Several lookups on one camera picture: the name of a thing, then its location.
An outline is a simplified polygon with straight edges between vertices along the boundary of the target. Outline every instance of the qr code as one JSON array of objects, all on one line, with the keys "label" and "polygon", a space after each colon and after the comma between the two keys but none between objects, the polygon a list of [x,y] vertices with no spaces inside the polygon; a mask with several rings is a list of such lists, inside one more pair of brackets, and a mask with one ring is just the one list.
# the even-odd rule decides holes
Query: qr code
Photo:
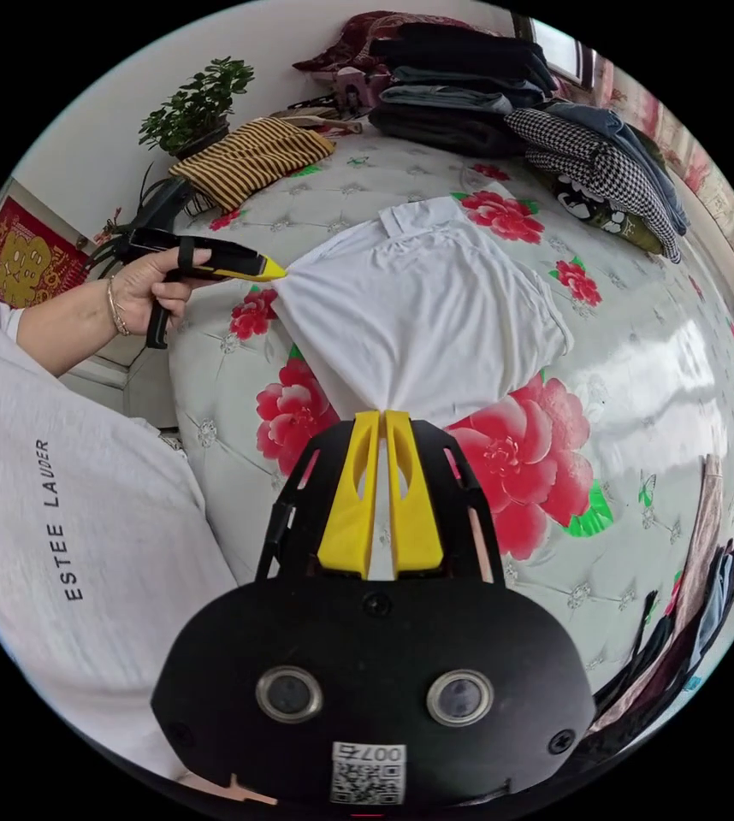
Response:
[{"label": "qr code", "polygon": [[334,804],[403,804],[405,758],[403,747],[336,744],[330,800]]}]

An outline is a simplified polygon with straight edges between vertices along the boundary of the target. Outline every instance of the red poster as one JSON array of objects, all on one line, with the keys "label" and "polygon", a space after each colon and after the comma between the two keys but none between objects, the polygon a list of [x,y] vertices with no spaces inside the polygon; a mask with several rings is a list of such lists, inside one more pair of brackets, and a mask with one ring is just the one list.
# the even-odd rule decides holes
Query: red poster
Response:
[{"label": "red poster", "polygon": [[8,197],[0,209],[0,301],[44,302],[81,285],[86,254]]}]

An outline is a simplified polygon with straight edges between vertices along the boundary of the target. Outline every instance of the green plant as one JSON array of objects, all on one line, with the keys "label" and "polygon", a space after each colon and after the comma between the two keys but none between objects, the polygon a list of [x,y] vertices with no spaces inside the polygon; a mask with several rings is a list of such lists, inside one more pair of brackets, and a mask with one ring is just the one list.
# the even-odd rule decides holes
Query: green plant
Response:
[{"label": "green plant", "polygon": [[158,145],[169,154],[178,153],[221,127],[224,118],[233,114],[233,96],[245,94],[252,79],[252,66],[245,65],[244,60],[211,60],[209,66],[145,118],[139,129],[139,145]]}]

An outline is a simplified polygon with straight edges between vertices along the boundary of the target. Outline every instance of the black and white checkered garment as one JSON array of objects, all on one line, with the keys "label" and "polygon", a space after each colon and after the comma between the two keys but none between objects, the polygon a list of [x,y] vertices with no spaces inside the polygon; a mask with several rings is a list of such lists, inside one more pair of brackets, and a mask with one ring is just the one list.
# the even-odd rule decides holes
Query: black and white checkered garment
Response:
[{"label": "black and white checkered garment", "polygon": [[515,109],[504,122],[532,148],[528,162],[545,171],[567,174],[592,193],[641,217],[678,263],[678,236],[643,168],[600,134],[539,109]]}]

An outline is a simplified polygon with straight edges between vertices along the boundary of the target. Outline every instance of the hand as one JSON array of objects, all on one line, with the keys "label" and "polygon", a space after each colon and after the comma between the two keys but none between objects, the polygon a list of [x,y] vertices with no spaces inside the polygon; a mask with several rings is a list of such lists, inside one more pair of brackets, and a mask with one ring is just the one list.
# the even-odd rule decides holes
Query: hand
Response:
[{"label": "hand", "polygon": [[[209,259],[208,249],[197,248],[193,253],[194,265],[204,265]],[[185,306],[193,288],[208,284],[188,279],[165,282],[167,273],[175,270],[178,264],[179,249],[171,248],[134,260],[114,276],[113,301],[131,334],[147,333],[155,300],[170,311],[168,331],[177,328],[185,315]]]}]

